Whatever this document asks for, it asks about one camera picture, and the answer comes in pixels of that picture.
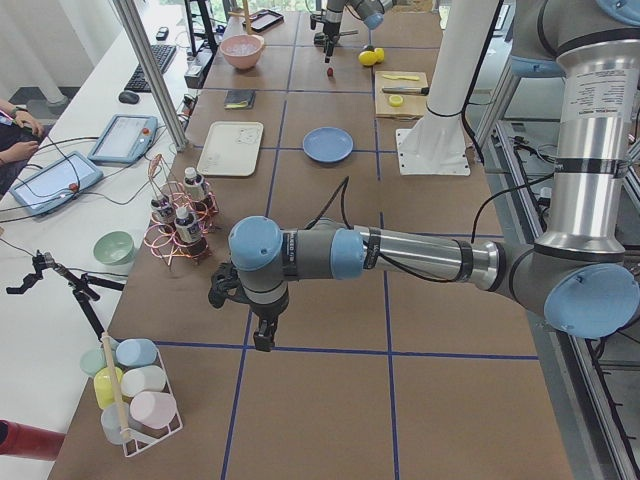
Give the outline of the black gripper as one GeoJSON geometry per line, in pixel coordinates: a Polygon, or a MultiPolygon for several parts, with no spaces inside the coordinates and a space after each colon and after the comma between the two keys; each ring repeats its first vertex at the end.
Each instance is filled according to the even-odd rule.
{"type": "Polygon", "coordinates": [[[211,277],[208,301],[214,308],[220,309],[227,300],[249,306],[258,318],[258,326],[253,333],[255,349],[271,351],[275,346],[279,315],[289,304],[287,284],[282,282],[272,292],[253,292],[242,284],[235,266],[231,262],[223,262],[211,277]]]}
{"type": "Polygon", "coordinates": [[[318,23],[323,25],[322,34],[317,34],[317,44],[322,44],[325,53],[324,62],[329,63],[332,58],[332,52],[337,45],[339,39],[343,36],[355,35],[358,30],[340,31],[342,21],[342,13],[333,10],[320,10],[310,14],[310,27],[312,30],[316,28],[318,23]]]}

